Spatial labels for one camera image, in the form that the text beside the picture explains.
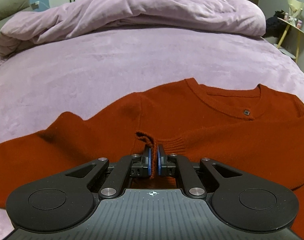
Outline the red knit cardigan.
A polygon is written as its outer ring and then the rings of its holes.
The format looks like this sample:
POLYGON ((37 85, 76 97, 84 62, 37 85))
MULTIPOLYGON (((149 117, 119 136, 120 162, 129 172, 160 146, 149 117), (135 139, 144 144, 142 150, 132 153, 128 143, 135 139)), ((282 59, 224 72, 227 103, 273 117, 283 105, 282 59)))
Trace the red knit cardigan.
POLYGON ((224 90, 185 79, 129 94, 83 120, 62 113, 47 129, 0 144, 0 207, 26 183, 99 157, 116 162, 162 145, 294 190, 293 230, 304 239, 304 103, 264 85, 224 90))

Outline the purple bed sheet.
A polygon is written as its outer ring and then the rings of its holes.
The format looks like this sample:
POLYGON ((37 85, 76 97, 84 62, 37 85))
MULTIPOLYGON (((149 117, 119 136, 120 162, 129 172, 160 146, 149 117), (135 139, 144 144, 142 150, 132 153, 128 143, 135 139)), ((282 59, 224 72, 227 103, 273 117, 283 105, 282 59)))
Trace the purple bed sheet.
POLYGON ((224 89, 258 84, 304 102, 304 73, 264 39, 176 28, 109 29, 36 46, 0 66, 0 142, 84 119, 132 92, 189 77, 224 89))

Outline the wooden side table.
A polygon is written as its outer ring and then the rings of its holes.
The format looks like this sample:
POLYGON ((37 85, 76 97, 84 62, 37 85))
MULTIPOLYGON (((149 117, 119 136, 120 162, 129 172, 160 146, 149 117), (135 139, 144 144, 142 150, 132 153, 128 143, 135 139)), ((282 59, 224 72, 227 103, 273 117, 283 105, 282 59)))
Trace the wooden side table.
POLYGON ((277 18, 280 22, 286 24, 286 28, 283 31, 279 41, 274 46, 284 55, 290 57, 295 63, 298 63, 298 59, 301 52, 302 40, 304 39, 304 31, 301 26, 291 24, 280 17, 277 18))

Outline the purple duvet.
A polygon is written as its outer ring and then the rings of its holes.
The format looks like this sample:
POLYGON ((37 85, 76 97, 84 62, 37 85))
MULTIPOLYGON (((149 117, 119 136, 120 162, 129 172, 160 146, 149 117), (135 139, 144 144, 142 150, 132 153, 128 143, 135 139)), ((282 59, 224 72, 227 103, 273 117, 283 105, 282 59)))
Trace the purple duvet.
POLYGON ((248 0, 79 0, 15 14, 0 30, 0 60, 39 44, 135 24, 252 37, 264 35, 266 29, 262 10, 248 0))

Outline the white wall charger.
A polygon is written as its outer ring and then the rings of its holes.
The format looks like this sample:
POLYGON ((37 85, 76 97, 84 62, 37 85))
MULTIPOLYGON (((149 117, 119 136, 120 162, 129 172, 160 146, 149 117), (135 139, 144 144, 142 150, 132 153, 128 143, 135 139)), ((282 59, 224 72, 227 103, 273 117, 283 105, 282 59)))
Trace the white wall charger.
POLYGON ((31 5, 30 5, 30 7, 33 9, 33 10, 35 10, 35 9, 38 9, 39 8, 39 5, 43 5, 44 7, 46 7, 47 9, 49 9, 49 7, 45 4, 45 3, 43 3, 43 2, 41 2, 41 1, 36 1, 36 2, 34 2, 34 3, 31 3, 31 5))

